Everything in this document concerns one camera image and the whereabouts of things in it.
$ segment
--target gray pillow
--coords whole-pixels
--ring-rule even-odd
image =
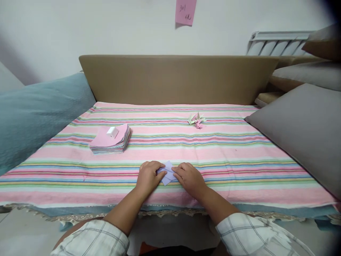
[[[269,82],[285,92],[305,83],[341,91],[341,63],[324,61],[287,66],[276,69]]]
[[[95,104],[83,73],[0,94],[0,175]]]
[[[245,120],[341,199],[341,92],[303,84]]]
[[[341,61],[340,25],[334,24],[309,35],[302,50],[328,60]]]

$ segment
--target shirt sleeve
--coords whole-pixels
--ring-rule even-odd
[[[314,255],[288,231],[261,217],[234,213],[222,220],[216,229],[231,256],[298,256],[290,238],[305,249],[307,255]]]
[[[51,256],[126,255],[127,236],[114,225],[103,220],[92,220],[66,237]]]

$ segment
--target origami crane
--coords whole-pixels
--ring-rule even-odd
[[[201,129],[201,128],[204,128],[205,125],[203,125],[201,122],[204,122],[206,121],[205,118],[203,118],[204,115],[201,115],[199,114],[199,112],[197,114],[195,114],[194,116],[190,115],[189,118],[188,118],[188,123],[189,124],[194,124],[195,123],[195,126],[197,129]]]

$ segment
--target person's right hand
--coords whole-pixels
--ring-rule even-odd
[[[201,173],[190,163],[181,163],[178,167],[172,167],[173,175],[178,179],[184,189],[195,199],[199,200],[205,195],[208,186]]]

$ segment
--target teal cushion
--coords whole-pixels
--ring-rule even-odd
[[[83,73],[0,94],[0,175],[95,104]]]

